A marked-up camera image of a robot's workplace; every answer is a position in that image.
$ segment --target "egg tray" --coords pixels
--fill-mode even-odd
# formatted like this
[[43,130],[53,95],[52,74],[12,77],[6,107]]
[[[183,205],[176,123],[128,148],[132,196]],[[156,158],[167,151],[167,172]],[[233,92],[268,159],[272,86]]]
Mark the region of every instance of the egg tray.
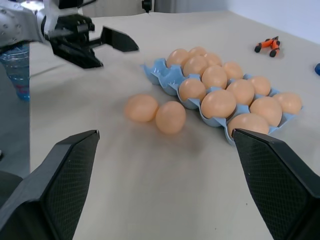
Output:
[[[228,117],[228,118],[221,118],[221,117],[212,117],[212,118],[206,118],[201,111],[201,103],[200,100],[197,98],[188,98],[186,101],[183,101],[179,95],[179,86],[180,84],[190,78],[200,79],[199,74],[190,74],[189,76],[185,77],[182,73],[181,66],[180,65],[172,65],[170,68],[166,66],[166,59],[164,58],[159,58],[154,61],[154,64],[152,67],[148,67],[147,65],[142,65],[143,70],[149,81],[153,85],[160,85],[162,89],[171,96],[177,96],[181,104],[191,110],[196,110],[198,109],[201,115],[202,120],[209,126],[211,127],[224,127],[224,133],[225,137],[228,141],[229,144],[235,145],[235,142],[233,141],[232,138],[230,138],[228,134],[228,123],[236,116],[240,114],[247,114],[250,113],[249,111],[249,106],[247,105],[242,105],[242,104],[237,104],[235,107],[235,111],[233,114]],[[243,76],[243,79],[248,80],[252,77],[250,74],[245,74]],[[231,83],[233,83],[235,79],[230,79],[227,82],[227,86],[229,86]],[[222,88],[220,87],[211,87],[207,89],[206,93],[214,92],[217,90],[220,90]],[[270,93],[268,94],[269,97],[274,96],[275,94],[280,93],[275,88],[271,88]],[[264,95],[260,94],[255,94],[253,100],[256,100],[258,98],[265,97]],[[271,134],[272,132],[276,131],[279,128],[282,128],[283,125],[285,125],[289,120],[291,120],[293,117],[295,117],[295,114],[289,114],[289,113],[282,113],[282,118],[280,121],[280,124],[278,127],[270,126],[269,127],[269,133]]]

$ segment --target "water bottle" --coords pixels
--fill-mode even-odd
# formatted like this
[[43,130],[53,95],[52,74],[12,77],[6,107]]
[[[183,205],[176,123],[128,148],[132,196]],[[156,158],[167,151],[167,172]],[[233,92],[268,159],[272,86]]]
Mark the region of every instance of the water bottle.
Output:
[[30,100],[29,82],[29,44],[21,44],[0,54],[0,63],[3,64],[6,75],[11,80],[16,95],[23,101]]

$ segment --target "pliers handle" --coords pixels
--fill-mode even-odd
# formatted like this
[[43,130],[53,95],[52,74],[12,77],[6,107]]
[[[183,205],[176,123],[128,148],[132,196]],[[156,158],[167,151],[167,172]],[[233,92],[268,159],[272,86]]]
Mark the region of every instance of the pliers handle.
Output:
[[280,48],[279,48],[280,41],[278,39],[279,39],[279,36],[276,36],[274,38],[267,38],[265,41],[259,42],[255,46],[254,51],[256,53],[259,53],[261,51],[261,49],[270,47],[272,49],[270,52],[270,57],[273,58],[279,53],[279,50],[280,50]]

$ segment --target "table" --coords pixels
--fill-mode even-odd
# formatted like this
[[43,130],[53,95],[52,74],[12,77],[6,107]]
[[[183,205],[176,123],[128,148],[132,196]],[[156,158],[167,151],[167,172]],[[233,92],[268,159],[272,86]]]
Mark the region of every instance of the table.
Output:
[[[220,128],[187,110],[184,130],[163,136],[150,124],[123,116],[127,98],[150,93],[161,104],[175,99],[151,85],[140,64],[151,65],[176,48],[203,46],[246,73],[263,75],[281,91],[301,95],[304,110],[273,134],[320,174],[320,78],[313,67],[320,46],[231,12],[151,13],[94,20],[129,34],[139,53],[98,48],[104,68],[82,70],[31,46],[30,158],[34,170],[52,146],[100,130],[91,184],[75,240],[271,240],[249,193],[237,151]],[[281,55],[254,52],[279,36]]]

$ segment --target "brown egg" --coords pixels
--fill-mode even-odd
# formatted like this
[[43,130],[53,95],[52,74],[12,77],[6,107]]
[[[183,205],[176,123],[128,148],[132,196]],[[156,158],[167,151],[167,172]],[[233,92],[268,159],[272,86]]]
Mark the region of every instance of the brown egg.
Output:
[[227,86],[227,74],[221,66],[210,66],[204,71],[201,81],[206,89],[211,87],[225,89]]
[[219,65],[220,67],[222,66],[221,58],[218,55],[212,52],[208,52],[206,55],[204,55],[204,57],[207,60],[209,66],[214,66],[214,65]]
[[199,74],[202,76],[207,67],[208,63],[204,56],[194,56],[184,65],[183,75],[185,77],[189,76],[189,74]]
[[128,99],[124,114],[132,121],[149,122],[155,118],[158,108],[158,102],[152,96],[137,94]]
[[241,67],[234,61],[228,61],[223,65],[223,69],[226,73],[226,76],[229,79],[242,79],[244,73],[242,72]]
[[282,118],[282,109],[277,100],[265,96],[255,100],[250,106],[250,112],[263,117],[269,125],[278,127]]
[[207,54],[207,51],[202,46],[196,46],[189,51],[189,54],[190,54],[190,57],[192,58],[194,56],[199,56],[199,55],[204,56]]
[[293,92],[282,92],[273,96],[282,108],[282,112],[288,114],[298,114],[302,108],[302,100],[300,96]]
[[186,110],[177,101],[168,101],[162,105],[155,116],[155,123],[165,134],[176,134],[186,122]]
[[264,76],[254,76],[248,79],[254,87],[254,92],[256,94],[267,96],[270,93],[271,84],[268,78]]
[[179,86],[179,95],[182,101],[186,101],[188,98],[202,101],[206,94],[205,85],[196,78],[188,78]]
[[236,109],[235,96],[226,90],[217,90],[207,94],[201,103],[202,115],[210,118],[227,118]]
[[239,79],[231,83],[227,91],[233,93],[238,104],[250,105],[255,96],[255,89],[251,82]]
[[179,48],[174,50],[166,60],[166,66],[171,68],[172,65],[181,65],[183,68],[189,59],[189,53],[187,50]]
[[244,129],[261,134],[269,133],[267,120],[255,113],[244,113],[233,118],[228,124],[228,134],[232,138],[233,129]]

